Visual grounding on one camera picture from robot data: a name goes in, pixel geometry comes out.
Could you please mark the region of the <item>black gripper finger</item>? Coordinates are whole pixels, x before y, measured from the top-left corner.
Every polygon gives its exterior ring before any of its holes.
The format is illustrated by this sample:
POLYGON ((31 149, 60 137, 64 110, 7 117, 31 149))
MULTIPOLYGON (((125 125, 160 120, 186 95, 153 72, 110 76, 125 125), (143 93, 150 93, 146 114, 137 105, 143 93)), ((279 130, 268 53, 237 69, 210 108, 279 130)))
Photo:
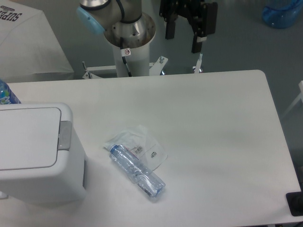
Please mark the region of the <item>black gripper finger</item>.
POLYGON ((193 30, 192 53, 201 52, 202 42, 206 39, 206 22, 200 17, 190 17, 189 24, 193 30))
POLYGON ((169 17, 166 17, 165 18, 165 22, 166 22, 166 34, 165 34, 165 38, 167 40, 173 39, 174 36, 175 36, 175 27, 176 27, 175 16, 174 15, 170 15, 169 17))

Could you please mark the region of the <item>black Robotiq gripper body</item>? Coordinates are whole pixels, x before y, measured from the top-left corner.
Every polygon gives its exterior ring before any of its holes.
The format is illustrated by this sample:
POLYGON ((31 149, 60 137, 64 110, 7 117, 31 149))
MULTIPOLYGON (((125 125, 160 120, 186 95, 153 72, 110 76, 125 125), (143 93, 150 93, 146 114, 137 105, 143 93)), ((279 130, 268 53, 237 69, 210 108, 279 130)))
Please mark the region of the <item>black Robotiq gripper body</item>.
POLYGON ((206 22, 206 34, 214 34, 216 30, 218 3, 204 0, 162 0, 160 2, 159 16, 164 18, 170 15, 177 18, 200 17, 206 22))

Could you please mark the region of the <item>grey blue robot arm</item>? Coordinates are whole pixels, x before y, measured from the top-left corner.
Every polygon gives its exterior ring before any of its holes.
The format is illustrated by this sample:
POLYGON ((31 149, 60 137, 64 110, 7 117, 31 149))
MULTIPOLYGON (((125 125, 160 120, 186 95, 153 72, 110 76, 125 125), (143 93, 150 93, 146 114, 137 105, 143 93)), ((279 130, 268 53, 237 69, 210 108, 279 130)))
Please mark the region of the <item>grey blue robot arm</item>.
MULTIPOLYGON (((143 13, 140 0, 81 0, 76 10, 84 26, 120 49, 138 48, 155 36, 153 19, 143 13)), ((176 20, 185 18, 193 31, 192 53, 216 30, 218 4, 204 0, 162 0, 159 16, 165 22, 165 39, 175 36, 176 20)))

